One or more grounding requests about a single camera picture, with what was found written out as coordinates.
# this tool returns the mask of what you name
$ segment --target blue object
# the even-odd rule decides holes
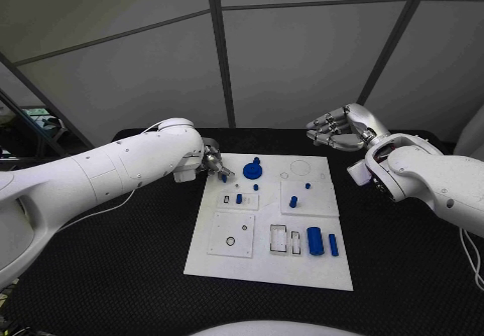
[[[313,256],[325,254],[322,229],[316,226],[307,228],[307,244],[310,245],[310,254]]]
[[[244,167],[244,176],[250,180],[257,180],[263,175],[261,160],[258,157],[254,158],[254,162],[248,163]]]
[[[296,205],[299,204],[299,198],[296,196],[292,197],[292,201],[290,201],[290,207],[296,208]]]
[[[339,245],[336,244],[336,236],[330,234],[330,247],[332,247],[332,255],[338,257],[339,253]]]

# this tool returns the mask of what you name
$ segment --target metal pole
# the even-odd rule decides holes
[[[21,109],[16,102],[12,100],[11,96],[6,94],[4,89],[0,88],[0,101],[4,104],[11,108],[12,112],[18,115],[18,117],[25,121],[28,126],[32,128],[32,131],[40,135],[40,137],[45,140],[48,145],[52,147],[55,152],[65,156],[67,152],[64,151],[64,148],[61,145],[52,140],[51,136],[44,132],[44,129],[38,126],[37,122],[32,120],[32,118],[28,116],[28,114]]]

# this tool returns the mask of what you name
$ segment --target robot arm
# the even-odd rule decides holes
[[[0,173],[0,288],[24,273],[54,234],[84,211],[173,172],[231,176],[218,143],[169,119],[146,132],[38,167]]]
[[[437,216],[484,237],[484,162],[444,155],[418,136],[394,134],[369,110],[351,104],[307,124],[315,144],[343,151],[367,147],[348,168],[359,186],[374,183],[394,202],[420,198]]]

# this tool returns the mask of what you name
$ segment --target black table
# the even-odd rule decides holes
[[[371,186],[356,186],[346,167],[365,152],[313,146],[305,130],[199,132],[227,153],[328,156],[355,292],[184,275],[207,175],[184,184],[169,176],[125,207],[55,236],[22,276],[8,318],[64,336],[186,335],[253,319],[365,335],[484,335],[484,293],[459,229],[420,200],[395,204]],[[428,132],[407,133],[446,150]]]

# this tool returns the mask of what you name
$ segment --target robotic hand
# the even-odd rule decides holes
[[[437,216],[484,237],[484,162],[444,155],[418,136],[391,135],[371,111],[349,104],[307,124],[315,145],[368,150],[348,168],[359,186],[374,183],[394,202],[420,198]]]
[[[204,170],[233,176],[220,145],[188,119],[169,119],[88,152],[19,171],[0,172],[0,288],[24,273],[54,234],[93,207],[173,172],[192,181]]]

